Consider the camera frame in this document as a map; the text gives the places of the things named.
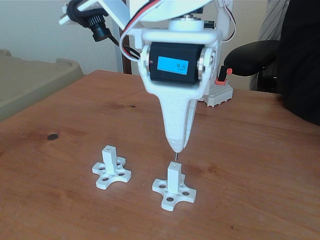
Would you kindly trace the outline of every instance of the white 3d-printed part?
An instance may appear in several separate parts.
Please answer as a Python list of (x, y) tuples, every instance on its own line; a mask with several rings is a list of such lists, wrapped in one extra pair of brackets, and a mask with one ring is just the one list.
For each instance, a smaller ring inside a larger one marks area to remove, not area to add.
[(197, 191), (185, 185), (185, 175), (181, 174), (181, 164), (171, 162), (168, 167), (168, 180), (154, 180), (152, 191), (163, 196), (161, 207), (173, 211), (176, 204), (182, 201), (194, 203)]
[(234, 89), (229, 86), (227, 83), (224, 86), (219, 86), (216, 84), (212, 84), (210, 86), (209, 95), (204, 98), (208, 107), (214, 107), (215, 105), (226, 102), (229, 99), (232, 99), (232, 95), (234, 93)]
[(129, 182), (131, 178), (131, 171), (124, 169), (126, 159), (123, 157), (117, 157), (116, 148), (114, 146), (106, 146), (102, 150), (102, 162), (97, 162), (92, 172), (100, 175), (96, 181), (96, 187), (98, 189), (106, 190), (110, 184), (114, 182)]

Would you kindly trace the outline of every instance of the white bracket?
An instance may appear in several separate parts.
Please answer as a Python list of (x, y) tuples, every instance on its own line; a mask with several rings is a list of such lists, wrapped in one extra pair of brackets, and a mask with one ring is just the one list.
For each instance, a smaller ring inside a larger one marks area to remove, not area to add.
[(163, 196), (161, 207), (173, 211), (176, 204), (182, 201), (194, 203), (197, 191), (185, 185), (185, 175), (181, 174), (181, 164), (171, 162), (168, 167), (168, 180), (154, 180), (152, 191)]
[(114, 146), (106, 146), (102, 150), (102, 158), (103, 163), (97, 162), (92, 168), (94, 174), (100, 175), (95, 183), (98, 189), (106, 190), (114, 182), (129, 182), (131, 171), (124, 169), (126, 159), (117, 157)]

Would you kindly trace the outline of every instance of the white wall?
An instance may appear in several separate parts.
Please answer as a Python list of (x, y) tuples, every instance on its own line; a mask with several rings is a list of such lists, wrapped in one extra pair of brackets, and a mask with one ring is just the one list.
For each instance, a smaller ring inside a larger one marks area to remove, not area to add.
[[(24, 60), (72, 59), (86, 74), (96, 69), (121, 72), (121, 57), (116, 57), (115, 45), (110, 40), (95, 42), (88, 28), (59, 25), (62, 6), (68, 2), (0, 0), (0, 49)], [(106, 25), (116, 32), (110, 17), (106, 18)]]
[[(221, 63), (233, 49), (257, 40), (260, 27), (263, 23), (267, 10), (267, 0), (234, 0), (233, 15), (237, 23), (237, 33), (234, 39), (223, 44)], [(209, 3), (203, 14), (199, 15), (203, 20), (216, 20), (217, 10), (213, 2)], [(158, 24), (157, 27), (165, 27), (166, 22)], [(138, 66), (132, 64), (132, 73), (138, 75)], [(250, 78), (231, 75), (228, 77), (230, 85), (238, 89), (249, 89)]]

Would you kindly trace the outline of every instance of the robotic arm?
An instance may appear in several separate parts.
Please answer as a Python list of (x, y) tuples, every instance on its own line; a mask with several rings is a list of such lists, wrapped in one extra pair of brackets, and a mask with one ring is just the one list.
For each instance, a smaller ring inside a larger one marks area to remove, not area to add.
[[(85, 0), (74, 9), (65, 6), (66, 14), (59, 22), (82, 21), (97, 41), (111, 35), (103, 16), (113, 18), (123, 30), (122, 53), (138, 63), (145, 89), (160, 101), (165, 135), (176, 153), (188, 143), (197, 102), (209, 94), (211, 80), (217, 77), (222, 42), (230, 40), (230, 23), (235, 23), (233, 0), (216, 0), (215, 29), (204, 28), (204, 21), (192, 13), (209, 2), (212, 0), (131, 0), (128, 8), (122, 0)], [(169, 20), (168, 29), (144, 28), (140, 23), (163, 20)], [(140, 56), (123, 45), (126, 35), (134, 36)]]

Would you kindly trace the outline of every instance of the striped fabric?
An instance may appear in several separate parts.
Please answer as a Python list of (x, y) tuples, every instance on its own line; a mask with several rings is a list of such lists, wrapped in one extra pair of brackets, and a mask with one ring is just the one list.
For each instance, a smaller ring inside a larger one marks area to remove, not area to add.
[[(260, 29), (258, 40), (280, 40), (282, 25), (290, 0), (268, 0), (265, 19)], [(250, 83), (251, 90), (257, 90), (257, 76)]]

